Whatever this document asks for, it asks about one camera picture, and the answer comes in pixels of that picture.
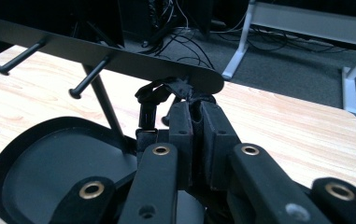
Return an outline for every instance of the gray carpet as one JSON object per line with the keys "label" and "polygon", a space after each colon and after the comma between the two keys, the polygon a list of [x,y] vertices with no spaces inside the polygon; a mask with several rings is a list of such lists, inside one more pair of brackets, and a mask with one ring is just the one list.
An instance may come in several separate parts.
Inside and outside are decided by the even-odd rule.
{"label": "gray carpet", "polygon": [[[176,33],[195,41],[219,73],[223,72],[238,46],[237,36],[211,34],[208,39],[204,39],[193,30]],[[164,44],[166,45],[169,40],[170,38],[166,38]],[[172,41],[159,57],[210,66],[197,46],[183,37],[178,37],[177,40],[182,43]],[[326,44],[302,42],[301,39],[293,41],[300,47],[290,47],[284,46],[286,43],[283,41],[264,38],[262,35],[250,35],[249,41],[253,46],[249,47],[231,82],[321,105],[343,108],[341,69],[343,66],[352,66],[356,63],[356,50],[341,48],[325,50],[329,48],[324,46]],[[129,40],[126,42],[126,49],[134,52],[144,50],[140,43]]]}

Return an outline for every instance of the white desk frame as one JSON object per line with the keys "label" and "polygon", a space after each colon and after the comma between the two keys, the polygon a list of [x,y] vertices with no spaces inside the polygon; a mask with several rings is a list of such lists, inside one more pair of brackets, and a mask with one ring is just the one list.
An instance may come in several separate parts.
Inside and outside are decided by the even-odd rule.
{"label": "white desk frame", "polygon": [[[238,49],[222,73],[225,79],[233,77],[248,49],[246,42],[251,24],[356,44],[356,17],[256,3],[255,0],[250,0]],[[352,68],[343,67],[344,109],[356,114],[355,78],[356,63]]]}

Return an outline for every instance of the black tray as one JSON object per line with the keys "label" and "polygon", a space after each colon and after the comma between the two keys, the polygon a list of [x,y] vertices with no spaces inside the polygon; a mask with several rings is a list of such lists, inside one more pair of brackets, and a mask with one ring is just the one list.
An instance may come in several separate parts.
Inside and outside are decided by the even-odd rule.
{"label": "black tray", "polygon": [[61,199],[80,180],[114,182],[136,170],[136,156],[113,147],[110,129],[85,119],[42,122],[0,154],[0,218],[7,223],[48,223]]}

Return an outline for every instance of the white metal leg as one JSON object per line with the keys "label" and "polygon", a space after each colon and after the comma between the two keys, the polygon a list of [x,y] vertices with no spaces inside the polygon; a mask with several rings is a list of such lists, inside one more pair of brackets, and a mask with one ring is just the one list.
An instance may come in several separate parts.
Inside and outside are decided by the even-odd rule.
{"label": "white metal leg", "polygon": [[242,61],[242,58],[244,57],[245,53],[247,52],[248,46],[246,46],[247,43],[247,38],[249,34],[249,28],[253,16],[253,11],[255,8],[255,0],[250,0],[248,9],[247,9],[247,15],[245,17],[245,22],[244,26],[242,28],[242,34],[241,38],[239,40],[239,46],[238,49],[236,50],[233,58],[230,60],[230,62],[227,64],[227,67],[224,69],[224,72],[222,73],[222,76],[224,79],[231,79],[235,73],[236,68],[239,66],[239,64]]}
{"label": "white metal leg", "polygon": [[344,67],[343,78],[343,105],[344,109],[356,114],[356,64],[354,67]]}

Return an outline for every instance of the light wood tabletop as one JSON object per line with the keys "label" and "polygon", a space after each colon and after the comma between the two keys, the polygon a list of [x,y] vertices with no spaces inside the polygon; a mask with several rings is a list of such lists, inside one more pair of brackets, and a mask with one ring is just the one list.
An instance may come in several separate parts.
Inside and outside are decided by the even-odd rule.
{"label": "light wood tabletop", "polygon": [[[0,64],[22,51],[1,53]],[[107,126],[91,87],[80,100],[68,94],[84,77],[79,63],[40,52],[9,77],[0,75],[0,152],[47,119],[75,116]],[[149,82],[110,71],[101,77],[123,132],[135,137],[140,106],[134,95]],[[356,186],[356,118],[350,113],[229,82],[215,97],[241,141],[266,149],[293,180],[311,187],[314,179],[333,176]],[[157,127],[163,128],[160,116],[170,104],[159,106]]]}

